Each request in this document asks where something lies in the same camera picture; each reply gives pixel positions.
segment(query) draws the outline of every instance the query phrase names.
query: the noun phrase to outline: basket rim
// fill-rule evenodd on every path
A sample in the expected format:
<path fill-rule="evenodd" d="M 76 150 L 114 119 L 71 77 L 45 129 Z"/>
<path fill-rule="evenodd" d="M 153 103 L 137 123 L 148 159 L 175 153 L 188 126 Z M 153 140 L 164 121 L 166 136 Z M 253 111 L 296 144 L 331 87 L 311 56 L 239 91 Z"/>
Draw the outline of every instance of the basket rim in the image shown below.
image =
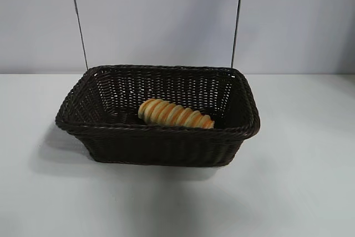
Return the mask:
<path fill-rule="evenodd" d="M 88 123 L 88 122 L 74 122 L 65 120 L 61 113 L 63 113 L 64 103 L 72 96 L 78 89 L 79 84 L 86 83 L 97 71 L 102 69 L 113 69 L 113 68 L 130 68 L 130 69 L 167 69 L 167 70 L 198 70 L 198 71 L 217 71 L 217 72 L 228 72 L 232 75 L 238 76 L 242 80 L 243 89 L 247 95 L 247 100 L 252 109 L 253 120 L 251 123 L 243 125 L 236 128 L 224 128 L 224 129 L 202 129 L 202 128 L 188 128 L 188 127 L 167 127 L 160 125 L 140 125 L 140 124 L 125 124 L 125 123 Z M 72 90 L 68 93 L 62 105 L 59 108 L 57 116 L 55 118 L 55 123 L 60 129 L 68 131 L 68 133 L 77 135 L 75 132 L 80 132 L 81 136 L 85 135 L 85 132 L 88 131 L 88 135 L 92 136 L 102 136 L 102 135 L 112 135 L 113 132 L 117 131 L 126 131 L 126 132 L 145 132 L 150 131 L 151 133 L 156 132 L 157 134 L 162 134 L 165 132 L 177 132 L 181 133 L 193 133 L 193 132 L 205 132 L 211 134 L 212 137 L 215 135 L 225 134 L 230 137 L 248 139 L 253 137 L 260 130 L 260 117 L 258 115 L 258 110 L 255 106 L 255 100 L 253 98 L 249 84 L 242 73 L 237 69 L 228 68 L 228 67 L 196 67 L 196 66 L 164 66 L 164 65 L 100 65 L 88 69 L 81 79 L 75 84 Z"/>

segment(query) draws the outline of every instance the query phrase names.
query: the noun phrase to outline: bread roll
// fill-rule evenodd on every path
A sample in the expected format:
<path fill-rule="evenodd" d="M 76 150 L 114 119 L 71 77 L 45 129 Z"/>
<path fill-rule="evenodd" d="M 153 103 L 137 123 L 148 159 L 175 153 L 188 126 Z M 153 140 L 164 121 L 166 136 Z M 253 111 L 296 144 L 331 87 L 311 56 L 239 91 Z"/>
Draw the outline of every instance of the bread roll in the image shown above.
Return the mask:
<path fill-rule="evenodd" d="M 210 116 L 202 115 L 198 110 L 183 108 L 162 99 L 148 99 L 138 110 L 138 117 L 146 123 L 162 126 L 185 126 L 211 129 L 215 122 Z"/>

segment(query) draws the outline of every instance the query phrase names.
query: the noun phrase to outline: wicker basket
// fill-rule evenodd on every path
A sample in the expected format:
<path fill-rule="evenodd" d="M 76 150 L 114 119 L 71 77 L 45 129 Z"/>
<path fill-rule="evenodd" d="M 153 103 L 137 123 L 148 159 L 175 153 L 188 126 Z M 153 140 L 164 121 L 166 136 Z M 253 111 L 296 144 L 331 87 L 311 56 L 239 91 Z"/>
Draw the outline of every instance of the wicker basket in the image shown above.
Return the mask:
<path fill-rule="evenodd" d="M 137 113 L 149 98 L 200 110 L 215 128 L 146 125 Z M 250 87 L 237 70 L 144 65 L 88 70 L 55 122 L 98 162 L 186 167 L 227 165 L 260 128 Z"/>

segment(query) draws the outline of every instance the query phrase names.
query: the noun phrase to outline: white wall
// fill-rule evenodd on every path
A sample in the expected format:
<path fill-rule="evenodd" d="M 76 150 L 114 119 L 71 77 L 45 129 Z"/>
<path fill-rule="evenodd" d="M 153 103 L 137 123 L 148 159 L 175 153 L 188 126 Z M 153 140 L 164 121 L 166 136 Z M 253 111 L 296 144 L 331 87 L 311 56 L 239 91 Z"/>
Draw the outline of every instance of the white wall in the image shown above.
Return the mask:
<path fill-rule="evenodd" d="M 0 73 L 83 72 L 72 0 L 0 0 Z M 78 0 L 89 66 L 229 65 L 237 0 Z M 242 0 L 244 73 L 355 73 L 355 0 Z"/>
<path fill-rule="evenodd" d="M 84 70 L 73 0 L 0 0 L 0 73 Z"/>
<path fill-rule="evenodd" d="M 89 66 L 230 66 L 237 0 L 77 0 Z"/>
<path fill-rule="evenodd" d="M 245 73 L 355 73 L 355 0 L 242 0 Z"/>

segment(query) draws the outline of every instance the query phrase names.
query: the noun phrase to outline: white table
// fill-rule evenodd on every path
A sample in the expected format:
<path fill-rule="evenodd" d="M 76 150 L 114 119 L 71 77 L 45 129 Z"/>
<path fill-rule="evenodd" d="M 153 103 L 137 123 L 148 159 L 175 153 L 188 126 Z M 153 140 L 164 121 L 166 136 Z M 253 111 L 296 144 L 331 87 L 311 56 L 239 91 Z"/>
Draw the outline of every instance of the white table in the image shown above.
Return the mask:
<path fill-rule="evenodd" d="M 1 237 L 355 236 L 355 76 L 248 75 L 227 167 L 100 164 L 54 126 L 79 75 L 0 75 Z"/>

